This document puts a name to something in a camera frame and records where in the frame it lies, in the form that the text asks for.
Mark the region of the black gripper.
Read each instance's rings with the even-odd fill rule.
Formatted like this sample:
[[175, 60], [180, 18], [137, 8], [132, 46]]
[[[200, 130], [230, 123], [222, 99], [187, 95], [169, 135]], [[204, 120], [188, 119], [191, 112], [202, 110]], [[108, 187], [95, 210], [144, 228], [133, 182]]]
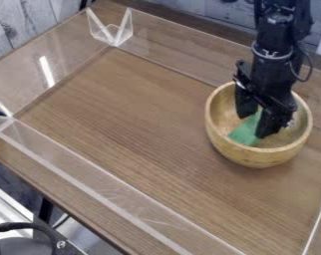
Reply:
[[294, 44], [282, 48], [251, 45], [252, 61], [236, 61], [235, 110], [244, 119], [263, 107], [255, 135], [259, 138], [278, 133], [292, 119], [296, 102], [291, 88], [299, 79], [302, 53]]

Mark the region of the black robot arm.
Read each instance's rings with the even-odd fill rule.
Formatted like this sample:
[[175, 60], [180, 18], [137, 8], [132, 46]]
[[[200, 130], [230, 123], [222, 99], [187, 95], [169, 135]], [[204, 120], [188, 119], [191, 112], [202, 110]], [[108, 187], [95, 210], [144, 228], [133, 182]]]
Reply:
[[303, 61], [311, 61], [302, 46], [313, 27], [310, 0], [254, 0], [254, 22], [252, 62], [236, 61], [235, 110], [244, 119], [262, 108], [255, 136], [266, 138], [292, 123], [292, 86], [313, 74], [301, 77]]

